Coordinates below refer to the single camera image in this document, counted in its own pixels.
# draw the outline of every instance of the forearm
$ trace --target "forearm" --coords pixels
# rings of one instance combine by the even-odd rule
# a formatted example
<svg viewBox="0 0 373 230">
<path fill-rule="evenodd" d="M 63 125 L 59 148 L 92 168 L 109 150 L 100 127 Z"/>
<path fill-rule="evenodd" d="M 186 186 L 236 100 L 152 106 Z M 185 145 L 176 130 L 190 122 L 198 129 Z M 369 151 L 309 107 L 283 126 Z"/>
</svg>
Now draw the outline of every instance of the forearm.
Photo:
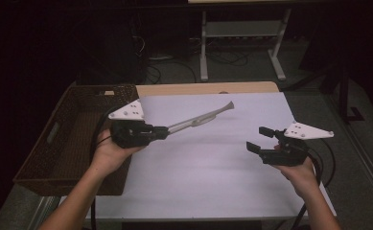
<svg viewBox="0 0 373 230">
<path fill-rule="evenodd" d="M 303 196 L 312 230 L 341 229 L 323 194 L 315 188 Z"/>
<path fill-rule="evenodd" d="M 94 169 L 89 168 L 40 229 L 82 229 L 82 223 L 103 179 Z"/>
</svg>

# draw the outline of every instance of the hand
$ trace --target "hand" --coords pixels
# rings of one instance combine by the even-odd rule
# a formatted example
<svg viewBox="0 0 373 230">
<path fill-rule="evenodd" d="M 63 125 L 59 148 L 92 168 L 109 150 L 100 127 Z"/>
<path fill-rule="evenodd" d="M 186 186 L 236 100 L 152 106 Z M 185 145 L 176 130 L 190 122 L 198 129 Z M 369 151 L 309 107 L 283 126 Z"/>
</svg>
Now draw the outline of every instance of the hand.
<svg viewBox="0 0 373 230">
<path fill-rule="evenodd" d="M 281 174 L 291 182 L 296 193 L 302 198 L 310 195 L 315 189 L 319 189 L 315 179 L 312 160 L 309 157 L 306 157 L 302 165 L 272 167 L 281 171 Z"/>
<path fill-rule="evenodd" d="M 109 136 L 109 129 L 106 129 L 99 134 L 98 142 L 100 144 L 96 148 L 93 161 L 90 165 L 90 169 L 97 172 L 101 177 L 106 177 L 110 173 L 116 171 L 124 163 L 127 157 L 144 148 L 136 147 L 122 149 L 117 146 L 111 138 L 108 138 Z"/>
</svg>

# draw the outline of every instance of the brown basket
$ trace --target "brown basket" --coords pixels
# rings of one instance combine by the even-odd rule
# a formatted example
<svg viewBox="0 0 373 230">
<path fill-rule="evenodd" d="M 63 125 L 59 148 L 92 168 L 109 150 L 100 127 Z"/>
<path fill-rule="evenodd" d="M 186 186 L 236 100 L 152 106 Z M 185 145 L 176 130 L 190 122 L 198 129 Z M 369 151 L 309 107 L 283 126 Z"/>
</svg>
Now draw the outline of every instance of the brown basket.
<svg viewBox="0 0 373 230">
<path fill-rule="evenodd" d="M 68 195 L 89 166 L 91 138 L 101 116 L 136 99 L 134 85 L 68 88 L 13 182 L 40 196 Z M 106 119 L 104 128 L 109 125 Z M 105 179 L 99 196 L 123 193 L 129 163 L 130 157 Z"/>
</svg>

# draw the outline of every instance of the white triangular bracket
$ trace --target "white triangular bracket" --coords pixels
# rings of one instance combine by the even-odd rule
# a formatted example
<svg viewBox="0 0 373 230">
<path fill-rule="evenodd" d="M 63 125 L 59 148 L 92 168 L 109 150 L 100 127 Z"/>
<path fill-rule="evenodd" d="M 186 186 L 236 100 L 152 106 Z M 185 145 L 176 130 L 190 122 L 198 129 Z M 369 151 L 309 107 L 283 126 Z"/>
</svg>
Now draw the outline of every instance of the white triangular bracket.
<svg viewBox="0 0 373 230">
<path fill-rule="evenodd" d="M 144 111 L 139 100 L 136 100 L 108 114 L 108 118 L 111 120 L 144 121 Z"/>
<path fill-rule="evenodd" d="M 334 137 L 335 133 L 333 131 L 326 131 L 316 127 L 293 122 L 293 124 L 291 124 L 285 131 L 285 136 L 295 139 L 308 140 Z"/>
</svg>

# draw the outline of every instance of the white paper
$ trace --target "white paper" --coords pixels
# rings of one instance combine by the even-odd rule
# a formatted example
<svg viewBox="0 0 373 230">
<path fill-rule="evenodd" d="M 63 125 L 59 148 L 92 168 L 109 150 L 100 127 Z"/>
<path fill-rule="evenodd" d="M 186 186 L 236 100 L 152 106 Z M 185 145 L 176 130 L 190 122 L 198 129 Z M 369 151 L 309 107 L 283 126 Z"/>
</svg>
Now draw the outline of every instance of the white paper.
<svg viewBox="0 0 373 230">
<path fill-rule="evenodd" d="M 260 135 L 258 128 L 282 130 L 292 123 L 282 93 L 154 96 L 142 98 L 141 104 L 147 124 L 167 127 L 230 101 L 235 108 L 215 120 L 181 130 L 135 153 L 123 195 L 97 196 L 97 219 L 297 216 L 303 200 L 291 183 L 245 148 L 249 141 L 273 149 L 277 140 Z"/>
</svg>

